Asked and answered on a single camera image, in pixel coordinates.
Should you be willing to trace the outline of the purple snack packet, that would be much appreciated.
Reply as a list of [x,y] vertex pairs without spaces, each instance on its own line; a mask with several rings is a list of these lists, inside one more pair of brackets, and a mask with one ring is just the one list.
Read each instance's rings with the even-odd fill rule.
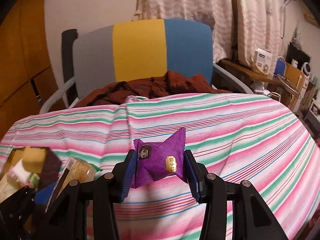
[[185,128],[178,129],[163,142],[133,141],[137,152],[136,172],[131,186],[136,189],[168,176],[177,176],[187,182],[183,160]]

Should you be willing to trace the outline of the green cracker packet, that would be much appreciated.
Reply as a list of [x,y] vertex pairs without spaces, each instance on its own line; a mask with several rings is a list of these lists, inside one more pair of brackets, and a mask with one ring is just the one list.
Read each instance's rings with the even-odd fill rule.
[[72,181],[77,180],[79,183],[93,181],[97,172],[101,168],[88,163],[80,158],[70,157],[53,188],[52,194],[47,203],[46,211],[52,206],[63,189]]

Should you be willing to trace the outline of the yellow sponge block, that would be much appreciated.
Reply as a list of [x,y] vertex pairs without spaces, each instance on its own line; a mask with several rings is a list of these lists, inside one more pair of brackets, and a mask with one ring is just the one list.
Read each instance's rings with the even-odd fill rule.
[[27,146],[23,151],[22,166],[31,173],[41,174],[46,162],[45,148]]

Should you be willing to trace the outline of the white foam block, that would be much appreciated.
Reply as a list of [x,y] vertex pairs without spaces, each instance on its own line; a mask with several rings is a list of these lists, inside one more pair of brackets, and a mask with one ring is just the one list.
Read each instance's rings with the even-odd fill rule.
[[27,171],[22,162],[18,162],[10,170],[11,179],[19,186],[24,186],[29,183],[32,173]]

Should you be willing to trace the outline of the striped pink green bedsheet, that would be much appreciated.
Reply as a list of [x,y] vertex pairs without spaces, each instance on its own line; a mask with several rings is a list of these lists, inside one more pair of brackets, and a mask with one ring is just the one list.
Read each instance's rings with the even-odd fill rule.
[[110,172],[133,141],[163,141],[185,128],[185,146],[209,172],[250,181],[293,239],[319,206],[319,148],[300,120],[263,95],[182,94],[122,105],[65,109],[15,122],[1,140],[1,163],[24,146],[48,147]]

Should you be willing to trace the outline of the gold rectangular tray box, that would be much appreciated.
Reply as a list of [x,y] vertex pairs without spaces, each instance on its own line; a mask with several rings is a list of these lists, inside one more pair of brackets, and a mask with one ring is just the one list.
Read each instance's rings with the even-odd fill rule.
[[13,149],[1,171],[1,239],[33,239],[62,161],[48,147]]

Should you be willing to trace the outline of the dark red jacket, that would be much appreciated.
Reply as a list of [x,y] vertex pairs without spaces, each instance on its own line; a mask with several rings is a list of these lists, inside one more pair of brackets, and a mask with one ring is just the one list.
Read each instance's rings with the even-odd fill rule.
[[223,89],[213,89],[201,74],[187,78],[178,72],[169,70],[160,77],[111,83],[94,90],[81,99],[75,107],[121,105],[128,96],[155,99],[185,93],[220,94],[228,92]]

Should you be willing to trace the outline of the grey yellow blue chair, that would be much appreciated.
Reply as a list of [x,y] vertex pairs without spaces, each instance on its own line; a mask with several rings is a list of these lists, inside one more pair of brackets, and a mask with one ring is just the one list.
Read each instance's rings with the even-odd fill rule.
[[78,102],[96,89],[121,81],[164,76],[175,71],[225,79],[239,93],[251,90],[213,63],[211,28],[182,19],[143,20],[103,27],[79,36],[63,32],[62,60],[73,66],[65,88],[75,87]]

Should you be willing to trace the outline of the white blue product box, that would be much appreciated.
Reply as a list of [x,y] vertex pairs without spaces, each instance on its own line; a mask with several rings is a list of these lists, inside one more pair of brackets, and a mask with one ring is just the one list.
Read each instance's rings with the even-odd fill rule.
[[252,59],[253,72],[261,75],[268,75],[270,72],[272,53],[268,50],[257,48]]

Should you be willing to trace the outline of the blue round container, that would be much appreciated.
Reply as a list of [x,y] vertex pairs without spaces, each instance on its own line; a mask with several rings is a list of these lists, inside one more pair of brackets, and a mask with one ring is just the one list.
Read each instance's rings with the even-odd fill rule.
[[282,56],[277,58],[276,68],[274,70],[274,76],[284,75],[286,71],[286,61]]

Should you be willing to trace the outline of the white small fan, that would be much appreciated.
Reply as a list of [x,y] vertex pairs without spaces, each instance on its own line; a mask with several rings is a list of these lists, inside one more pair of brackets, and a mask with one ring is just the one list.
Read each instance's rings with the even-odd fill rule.
[[304,73],[306,77],[309,77],[311,74],[311,66],[309,62],[304,62],[301,68],[301,71]]

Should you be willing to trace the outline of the patterned pink white curtain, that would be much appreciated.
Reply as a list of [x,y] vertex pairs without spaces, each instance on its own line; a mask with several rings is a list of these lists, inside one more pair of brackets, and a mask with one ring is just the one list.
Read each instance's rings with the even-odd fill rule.
[[212,29],[213,61],[232,57],[251,66],[257,49],[272,54],[274,70],[280,53],[280,5],[278,0],[137,0],[134,20],[180,18],[202,22]]

